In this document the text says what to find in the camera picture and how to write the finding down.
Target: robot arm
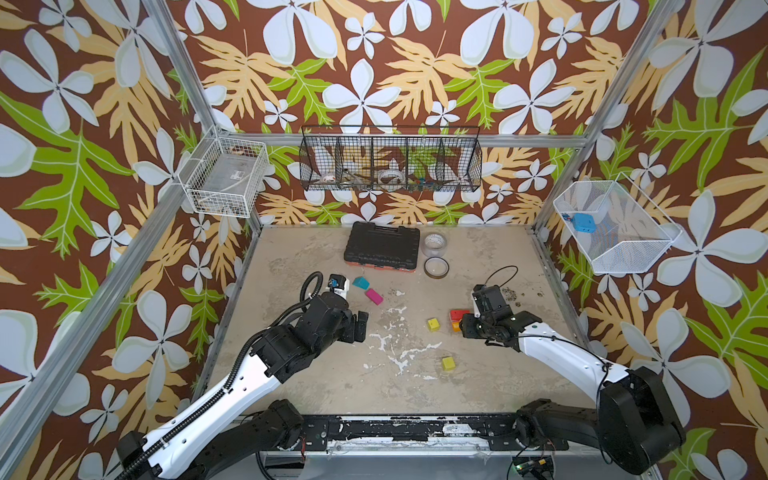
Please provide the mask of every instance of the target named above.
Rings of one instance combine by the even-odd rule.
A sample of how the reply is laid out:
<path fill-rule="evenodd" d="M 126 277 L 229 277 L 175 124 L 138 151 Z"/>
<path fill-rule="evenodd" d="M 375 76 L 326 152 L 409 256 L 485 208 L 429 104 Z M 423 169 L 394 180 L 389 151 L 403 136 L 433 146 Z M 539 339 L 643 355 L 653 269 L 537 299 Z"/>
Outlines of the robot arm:
<path fill-rule="evenodd" d="M 535 447 L 548 439 L 589 445 L 639 475 L 685 443 L 661 377 L 603 359 L 555 332 L 529 312 L 513 313 L 498 286 L 472 291 L 475 314 L 462 318 L 462 334 L 507 346 L 539 359 L 589 395 L 596 409 L 561 406 L 539 399 L 517 411 L 516 436 Z"/>
<path fill-rule="evenodd" d="M 316 292 L 323 281 L 317 277 Z M 132 432 L 118 446 L 125 470 L 118 480 L 129 478 L 179 478 L 193 460 L 239 414 L 299 372 L 336 340 L 362 342 L 368 313 L 353 315 L 346 302 L 349 281 L 333 274 L 328 290 L 302 298 L 243 346 L 229 376 L 209 389 L 195 403 L 143 438 Z M 286 420 L 290 413 L 275 415 Z"/>

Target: red block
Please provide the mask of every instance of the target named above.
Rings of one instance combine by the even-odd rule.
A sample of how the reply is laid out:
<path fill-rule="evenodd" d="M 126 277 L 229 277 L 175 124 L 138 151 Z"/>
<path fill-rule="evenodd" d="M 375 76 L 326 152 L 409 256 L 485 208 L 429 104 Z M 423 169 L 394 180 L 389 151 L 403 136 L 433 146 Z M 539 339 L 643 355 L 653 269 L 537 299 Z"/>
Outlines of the red block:
<path fill-rule="evenodd" d="M 451 310 L 451 322 L 460 322 L 465 313 L 472 313 L 471 310 Z"/>
<path fill-rule="evenodd" d="M 373 288 L 369 288 L 366 290 L 366 296 L 371 299 L 372 302 L 374 302 L 376 305 L 381 305 L 381 302 L 384 301 L 384 298 L 379 295 Z"/>

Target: wire basket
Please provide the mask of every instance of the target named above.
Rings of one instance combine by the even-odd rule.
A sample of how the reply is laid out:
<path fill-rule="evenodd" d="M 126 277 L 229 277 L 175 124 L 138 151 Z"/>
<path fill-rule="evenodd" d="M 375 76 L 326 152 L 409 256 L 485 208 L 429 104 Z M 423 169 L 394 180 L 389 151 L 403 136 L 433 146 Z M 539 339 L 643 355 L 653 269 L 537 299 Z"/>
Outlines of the wire basket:
<path fill-rule="evenodd" d="M 475 191 L 480 187 L 479 128 L 474 134 L 463 128 L 455 130 L 461 134 L 453 135 L 437 127 L 399 127 L 403 132 L 398 134 L 311 128 L 302 127 L 299 150 L 304 190 Z"/>
<path fill-rule="evenodd" d="M 643 202 L 645 208 L 641 206 L 619 183 L 622 177 L 628 180 L 622 175 L 617 180 L 574 182 L 554 201 L 554 208 L 564 219 L 572 218 L 574 214 L 592 216 L 594 231 L 591 233 L 576 230 L 571 221 L 564 223 L 596 274 L 647 272 L 682 232 L 645 192 L 633 184 L 633 191 L 637 190 L 646 200 Z M 669 223 L 661 226 L 651 213 Z"/>
<path fill-rule="evenodd" d="M 231 137 L 201 141 L 190 157 L 199 162 L 184 190 L 199 214 L 248 218 L 269 165 L 266 145 Z"/>

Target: tape roll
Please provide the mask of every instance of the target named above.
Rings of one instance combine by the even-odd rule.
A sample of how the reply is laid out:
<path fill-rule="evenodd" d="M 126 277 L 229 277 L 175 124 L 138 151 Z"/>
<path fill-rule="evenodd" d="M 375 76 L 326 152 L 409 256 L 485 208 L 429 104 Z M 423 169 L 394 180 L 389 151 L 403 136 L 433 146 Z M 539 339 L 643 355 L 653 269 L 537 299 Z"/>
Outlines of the tape roll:
<path fill-rule="evenodd" d="M 445 278 L 450 269 L 451 267 L 448 265 L 448 262 L 441 257 L 430 257 L 424 262 L 424 273 L 429 278 L 436 280 Z"/>
<path fill-rule="evenodd" d="M 422 253 L 427 258 L 442 257 L 447 246 L 447 239 L 440 233 L 430 233 L 422 239 Z"/>

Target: floral wallpaper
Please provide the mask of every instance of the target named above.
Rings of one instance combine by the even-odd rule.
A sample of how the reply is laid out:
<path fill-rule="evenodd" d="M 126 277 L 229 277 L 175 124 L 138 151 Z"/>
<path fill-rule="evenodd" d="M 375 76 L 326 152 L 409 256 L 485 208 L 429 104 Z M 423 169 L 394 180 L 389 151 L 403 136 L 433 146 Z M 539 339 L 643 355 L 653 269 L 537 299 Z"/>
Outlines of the floral wallpaper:
<path fill-rule="evenodd" d="M 0 424 L 197 144 L 139 0 L 0 0 Z M 182 206 L 17 468 L 96 480 L 188 404 L 242 268 L 242 221 Z"/>
<path fill-rule="evenodd" d="M 548 238 L 597 351 L 663 376 L 687 442 L 665 478 L 768 476 L 768 58 L 763 0 L 681 6 L 612 112 L 582 180 L 625 181 L 683 233 L 650 271 L 594 275 L 554 215 Z"/>
<path fill-rule="evenodd" d="M 356 133 L 368 124 L 378 125 L 371 133 L 413 125 L 453 133 L 478 125 L 483 134 L 582 133 L 652 4 L 169 2 L 225 130 L 334 124 Z M 270 153 L 257 201 L 264 223 L 451 224 L 530 223 L 571 150 L 485 149 L 474 194 L 305 192 L 298 150 Z"/>

